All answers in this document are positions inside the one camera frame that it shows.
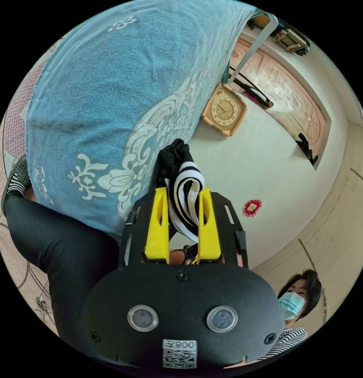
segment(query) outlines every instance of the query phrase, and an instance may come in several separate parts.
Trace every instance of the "surgical mask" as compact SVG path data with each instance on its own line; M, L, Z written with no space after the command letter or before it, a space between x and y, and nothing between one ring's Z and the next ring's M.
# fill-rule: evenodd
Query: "surgical mask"
M283 319L291 320L299 314L306 301L296 293L287 292L278 302L282 309Z

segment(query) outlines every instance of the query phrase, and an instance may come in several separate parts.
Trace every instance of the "screw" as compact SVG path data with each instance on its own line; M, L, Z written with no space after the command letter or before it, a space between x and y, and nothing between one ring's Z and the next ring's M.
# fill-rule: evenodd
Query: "screw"
M178 271L177 274L176 274L176 278L179 280L179 281L188 281L189 279L189 274L187 272L184 272L184 271Z
M100 336L94 331L90 332L90 337L94 343L99 343L101 341Z
M276 339L276 334L269 334L269 335L265 338L265 340L264 340L264 344L269 345L269 344L271 344L275 339Z

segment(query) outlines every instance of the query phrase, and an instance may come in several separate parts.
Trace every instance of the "red decoration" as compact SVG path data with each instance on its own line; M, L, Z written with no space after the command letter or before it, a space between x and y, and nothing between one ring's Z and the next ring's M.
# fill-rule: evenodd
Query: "red decoration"
M243 214L246 217L254 217L262 206L263 203L260 200L250 200L244 205Z

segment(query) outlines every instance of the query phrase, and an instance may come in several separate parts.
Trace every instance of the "qr code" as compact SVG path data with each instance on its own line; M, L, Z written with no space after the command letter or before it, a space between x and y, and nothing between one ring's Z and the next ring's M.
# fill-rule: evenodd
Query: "qr code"
M195 369L197 350L163 350L163 367L171 369Z

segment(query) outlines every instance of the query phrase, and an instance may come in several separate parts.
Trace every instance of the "person's leg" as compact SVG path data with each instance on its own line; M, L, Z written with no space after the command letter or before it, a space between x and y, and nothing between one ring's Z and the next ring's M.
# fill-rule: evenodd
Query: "person's leg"
M117 268L118 246L103 232L26 200L21 194L20 190L8 189L2 201L13 243L25 259L48 275L60 338L96 356L79 317L91 289Z

